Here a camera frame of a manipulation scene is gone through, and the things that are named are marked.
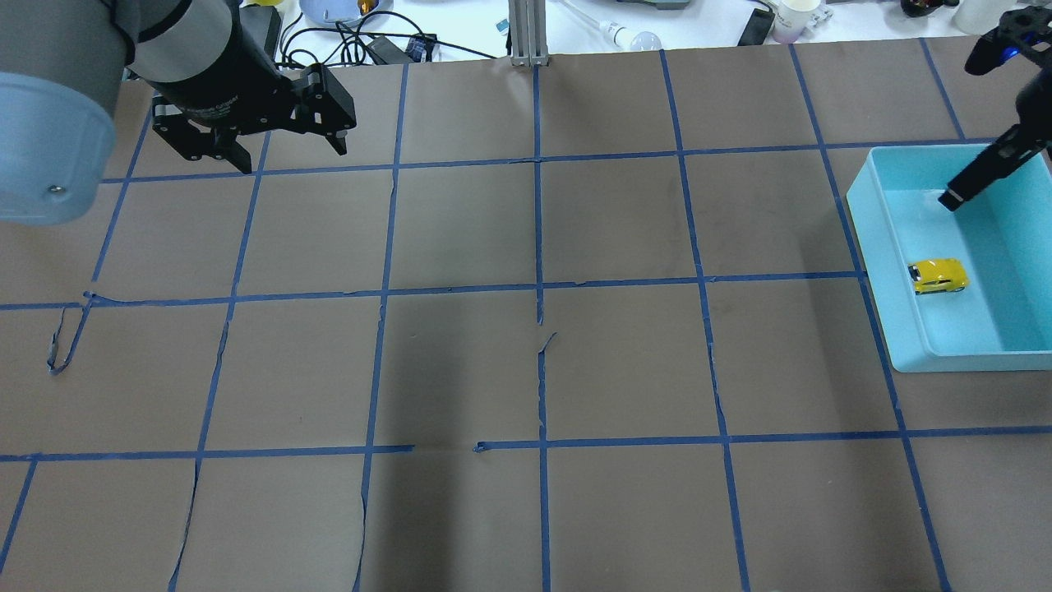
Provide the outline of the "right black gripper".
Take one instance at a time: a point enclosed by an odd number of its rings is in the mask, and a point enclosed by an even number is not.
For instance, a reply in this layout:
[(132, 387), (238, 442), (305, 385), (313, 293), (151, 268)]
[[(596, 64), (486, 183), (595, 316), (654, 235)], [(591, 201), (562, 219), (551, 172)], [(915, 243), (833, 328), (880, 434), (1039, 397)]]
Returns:
[(1051, 106), (1051, 12), (1047, 7), (1024, 7), (1004, 12), (999, 22), (976, 41), (965, 62), (965, 72), (982, 77), (1015, 58), (1038, 72), (1018, 91), (1012, 125), (952, 178), (937, 201), (950, 212), (976, 198), (996, 181), (1014, 173), (1028, 159), (1050, 150)]

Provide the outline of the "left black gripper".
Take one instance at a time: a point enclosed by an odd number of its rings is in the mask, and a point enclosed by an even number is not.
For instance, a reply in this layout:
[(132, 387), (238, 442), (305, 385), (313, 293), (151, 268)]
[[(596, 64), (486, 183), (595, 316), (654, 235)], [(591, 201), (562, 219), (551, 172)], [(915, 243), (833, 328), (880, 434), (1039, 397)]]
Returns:
[(225, 160), (252, 173), (252, 157), (239, 137), (285, 130), (324, 137), (347, 154), (346, 136), (358, 125), (353, 97), (333, 72), (315, 63), (290, 79), (245, 33), (234, 33), (202, 72), (150, 85), (151, 127), (185, 160)]

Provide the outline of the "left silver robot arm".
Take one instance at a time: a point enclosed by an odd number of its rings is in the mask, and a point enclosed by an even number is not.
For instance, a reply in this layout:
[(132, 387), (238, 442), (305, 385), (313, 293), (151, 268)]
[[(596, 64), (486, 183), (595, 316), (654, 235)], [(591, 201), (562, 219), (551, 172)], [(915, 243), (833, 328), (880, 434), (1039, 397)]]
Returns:
[(5, 222), (66, 224), (92, 208), (125, 72), (157, 94), (151, 127), (171, 149), (241, 173), (242, 136), (313, 134), (342, 156), (358, 123), (326, 65), (286, 77), (229, 1), (4, 1), (1, 16)]

